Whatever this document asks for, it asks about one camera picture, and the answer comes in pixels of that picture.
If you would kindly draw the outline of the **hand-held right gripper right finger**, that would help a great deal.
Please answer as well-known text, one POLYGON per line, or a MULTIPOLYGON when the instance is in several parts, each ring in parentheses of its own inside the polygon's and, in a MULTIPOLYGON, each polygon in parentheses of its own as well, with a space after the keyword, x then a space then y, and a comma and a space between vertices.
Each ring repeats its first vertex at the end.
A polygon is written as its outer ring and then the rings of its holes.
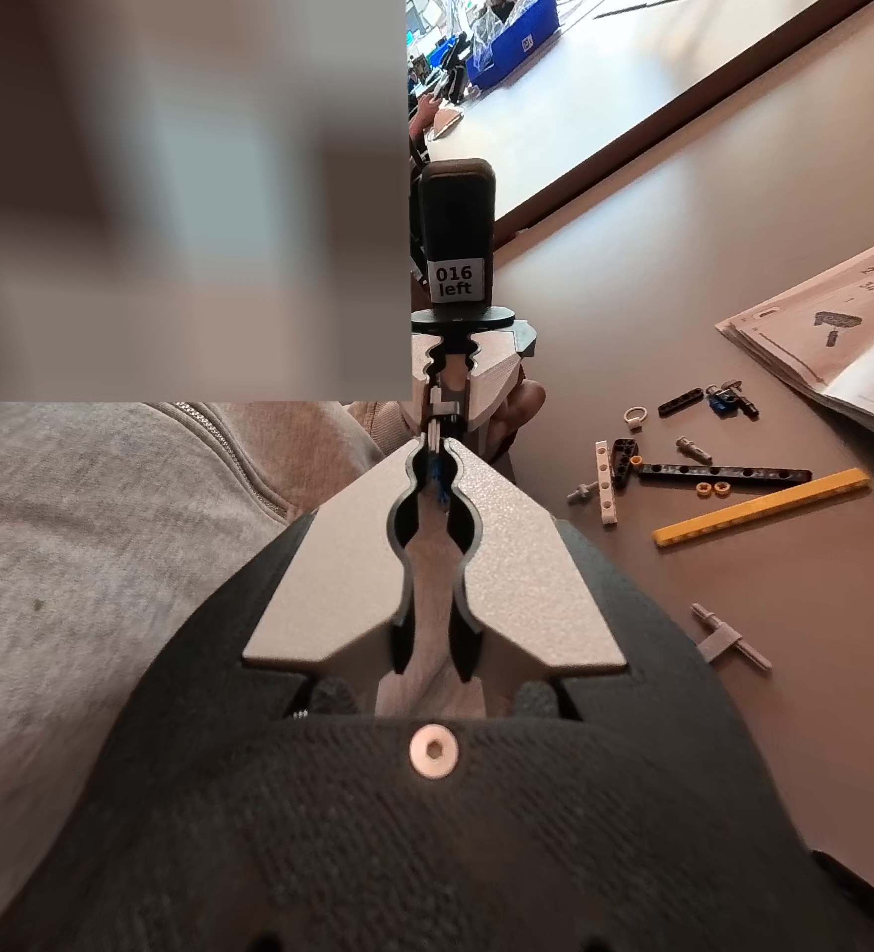
POLYGON ((626 660, 555 520, 457 439, 442 451, 459 551, 449 642, 464 682, 615 673, 626 660))

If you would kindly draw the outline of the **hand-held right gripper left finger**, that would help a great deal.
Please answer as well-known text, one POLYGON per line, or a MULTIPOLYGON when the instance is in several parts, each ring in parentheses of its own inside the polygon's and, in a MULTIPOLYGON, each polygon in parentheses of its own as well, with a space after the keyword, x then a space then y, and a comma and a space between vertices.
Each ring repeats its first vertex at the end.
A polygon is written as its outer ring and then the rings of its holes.
POLYGON ((426 464, 413 439, 316 510, 242 651, 246 663, 348 682, 405 672, 415 641, 407 544, 426 464))

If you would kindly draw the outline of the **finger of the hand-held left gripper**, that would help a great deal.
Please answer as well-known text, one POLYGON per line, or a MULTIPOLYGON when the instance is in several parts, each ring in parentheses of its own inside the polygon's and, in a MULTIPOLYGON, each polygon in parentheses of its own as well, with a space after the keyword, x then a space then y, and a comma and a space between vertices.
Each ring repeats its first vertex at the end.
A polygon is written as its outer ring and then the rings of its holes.
POLYGON ((413 388, 431 386, 434 354, 440 356, 444 341, 435 334, 414 331, 411 335, 411 382, 413 388))
POLYGON ((485 443, 493 414, 515 388, 523 364, 514 330, 483 330, 467 334, 464 443, 485 443))

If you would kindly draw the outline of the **small lego assembly blue pin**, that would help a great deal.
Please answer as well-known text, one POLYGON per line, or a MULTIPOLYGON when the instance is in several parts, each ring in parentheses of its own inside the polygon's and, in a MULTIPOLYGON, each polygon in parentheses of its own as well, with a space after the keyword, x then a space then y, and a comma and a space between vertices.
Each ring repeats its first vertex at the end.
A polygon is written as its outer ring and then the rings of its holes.
POLYGON ((458 396, 458 392, 443 387, 440 383, 432 384, 421 416, 428 454, 428 481, 433 485, 438 505, 445 513, 450 507, 449 486, 452 475, 449 455, 444 444, 448 438, 458 438, 465 432, 466 421, 462 415, 461 404, 455 399, 458 396))

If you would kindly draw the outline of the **person's left forearm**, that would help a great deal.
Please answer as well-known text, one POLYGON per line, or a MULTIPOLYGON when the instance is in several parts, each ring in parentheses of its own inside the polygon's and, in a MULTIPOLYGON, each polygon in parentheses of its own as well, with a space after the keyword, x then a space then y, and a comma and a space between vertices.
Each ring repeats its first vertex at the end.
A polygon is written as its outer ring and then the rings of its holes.
POLYGON ((414 437, 396 402, 211 403, 255 490, 290 523, 414 437))

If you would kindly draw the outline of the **white lego beam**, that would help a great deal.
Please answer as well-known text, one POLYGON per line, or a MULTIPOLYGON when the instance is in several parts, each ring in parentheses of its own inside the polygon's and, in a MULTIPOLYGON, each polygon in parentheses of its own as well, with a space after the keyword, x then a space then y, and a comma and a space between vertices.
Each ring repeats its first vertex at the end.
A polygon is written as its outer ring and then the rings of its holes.
POLYGON ((595 447, 597 493, 601 522, 606 527, 612 527, 618 523, 618 513, 613 482, 611 446, 607 441, 601 440, 597 441, 595 447))

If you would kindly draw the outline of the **grey lego cross piece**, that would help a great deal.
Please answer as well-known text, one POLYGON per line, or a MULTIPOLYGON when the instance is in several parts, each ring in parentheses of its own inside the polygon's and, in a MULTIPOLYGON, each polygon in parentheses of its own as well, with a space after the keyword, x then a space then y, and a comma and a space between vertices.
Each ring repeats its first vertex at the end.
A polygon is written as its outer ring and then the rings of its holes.
POLYGON ((735 627, 721 620, 716 613, 698 602, 692 603, 691 611, 707 632, 706 637, 697 644, 704 660, 712 663, 729 650, 735 649, 762 673, 768 676, 773 673, 773 664, 755 650, 735 627))

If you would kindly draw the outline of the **long black lego beam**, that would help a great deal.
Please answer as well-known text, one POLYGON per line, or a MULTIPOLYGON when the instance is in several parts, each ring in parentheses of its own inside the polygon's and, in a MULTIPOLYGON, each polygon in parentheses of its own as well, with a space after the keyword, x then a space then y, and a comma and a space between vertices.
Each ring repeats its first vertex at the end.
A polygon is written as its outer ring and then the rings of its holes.
POLYGON ((811 470, 756 468, 756 467, 708 467, 685 464, 643 463, 637 471, 643 482, 685 482, 697 484, 728 482, 731 485, 802 485, 812 482, 811 470))

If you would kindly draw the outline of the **small blue black lego assembly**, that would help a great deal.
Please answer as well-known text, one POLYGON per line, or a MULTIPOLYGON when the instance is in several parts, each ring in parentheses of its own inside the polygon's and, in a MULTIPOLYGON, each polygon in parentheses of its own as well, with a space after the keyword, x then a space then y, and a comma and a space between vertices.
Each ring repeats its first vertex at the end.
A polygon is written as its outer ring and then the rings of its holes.
POLYGON ((745 396, 740 379, 729 380, 719 386, 705 388, 705 396, 710 408, 721 417, 729 417, 738 412, 750 420, 758 420, 760 413, 756 405, 745 396))

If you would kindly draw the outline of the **lego instruction booklet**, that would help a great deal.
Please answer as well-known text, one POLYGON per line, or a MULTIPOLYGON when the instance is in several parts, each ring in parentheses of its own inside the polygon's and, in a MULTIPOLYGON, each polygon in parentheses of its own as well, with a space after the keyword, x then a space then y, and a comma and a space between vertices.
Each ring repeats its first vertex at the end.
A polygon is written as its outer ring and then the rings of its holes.
POLYGON ((716 329, 789 387, 874 434, 874 246, 716 329))

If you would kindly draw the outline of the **person's left hand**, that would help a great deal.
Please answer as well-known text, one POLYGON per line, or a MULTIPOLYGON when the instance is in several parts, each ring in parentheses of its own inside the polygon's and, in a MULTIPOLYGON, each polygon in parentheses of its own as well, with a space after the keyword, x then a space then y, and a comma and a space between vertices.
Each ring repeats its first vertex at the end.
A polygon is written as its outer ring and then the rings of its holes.
POLYGON ((494 466, 507 455, 519 430, 538 414, 545 398, 542 384, 527 379, 520 371, 516 385, 487 423, 483 458, 488 464, 494 466))

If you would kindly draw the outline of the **black tripod stand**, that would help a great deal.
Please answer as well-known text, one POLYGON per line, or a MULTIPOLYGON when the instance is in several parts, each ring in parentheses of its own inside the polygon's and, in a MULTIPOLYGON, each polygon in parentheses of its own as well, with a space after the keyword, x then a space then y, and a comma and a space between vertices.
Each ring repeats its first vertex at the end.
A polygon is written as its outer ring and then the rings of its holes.
POLYGON ((421 173, 429 163, 429 155, 422 141, 422 133, 409 133, 409 241, 411 274, 420 292, 426 300, 429 299, 429 284, 425 247, 423 245, 422 224, 420 215, 419 184, 421 173))

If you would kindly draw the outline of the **blue plastic bin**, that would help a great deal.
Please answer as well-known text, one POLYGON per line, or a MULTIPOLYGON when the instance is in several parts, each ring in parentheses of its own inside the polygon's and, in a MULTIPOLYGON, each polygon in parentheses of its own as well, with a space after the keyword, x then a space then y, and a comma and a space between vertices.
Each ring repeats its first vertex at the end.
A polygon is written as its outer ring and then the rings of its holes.
POLYGON ((493 89, 523 65, 560 28, 556 1, 516 2, 502 33, 491 45, 492 58, 479 69, 471 52, 469 81, 479 90, 493 89))

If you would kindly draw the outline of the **clear plastic bags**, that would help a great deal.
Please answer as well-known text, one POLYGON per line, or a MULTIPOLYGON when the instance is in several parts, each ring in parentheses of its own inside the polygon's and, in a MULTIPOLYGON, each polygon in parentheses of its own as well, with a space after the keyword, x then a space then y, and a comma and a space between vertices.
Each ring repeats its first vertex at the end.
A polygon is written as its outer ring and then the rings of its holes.
POLYGON ((479 69, 492 58, 492 42, 502 33, 514 6, 514 1, 487 1, 473 20, 472 55, 479 69))

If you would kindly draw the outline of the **person's light grey sweatshirt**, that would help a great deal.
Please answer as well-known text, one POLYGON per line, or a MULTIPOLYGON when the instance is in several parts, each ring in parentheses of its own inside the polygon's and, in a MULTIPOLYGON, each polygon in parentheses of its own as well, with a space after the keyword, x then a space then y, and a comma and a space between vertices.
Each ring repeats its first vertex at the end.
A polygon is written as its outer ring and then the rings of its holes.
POLYGON ((279 530, 257 495, 308 426, 284 404, 240 417, 253 492, 186 412, 0 403, 0 914, 143 671, 279 530))

